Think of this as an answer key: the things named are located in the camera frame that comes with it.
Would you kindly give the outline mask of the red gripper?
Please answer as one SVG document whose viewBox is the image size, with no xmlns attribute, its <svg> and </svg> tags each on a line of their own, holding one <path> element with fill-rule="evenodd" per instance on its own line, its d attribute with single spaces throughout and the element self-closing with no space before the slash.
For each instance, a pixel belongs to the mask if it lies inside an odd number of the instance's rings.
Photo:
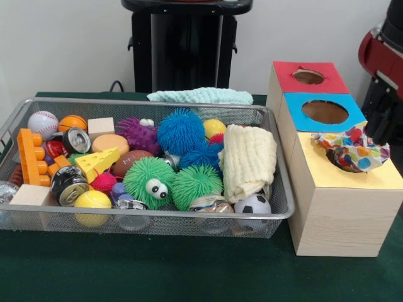
<svg viewBox="0 0 403 302">
<path fill-rule="evenodd" d="M 372 76 L 386 76 L 391 81 L 402 81 L 402 57 L 378 38 L 378 28 L 372 28 L 359 47 L 359 62 Z M 395 110 L 399 98 L 385 94 L 378 102 L 373 113 L 375 130 L 373 141 L 377 145 L 396 144 L 399 134 Z"/>
</svg>

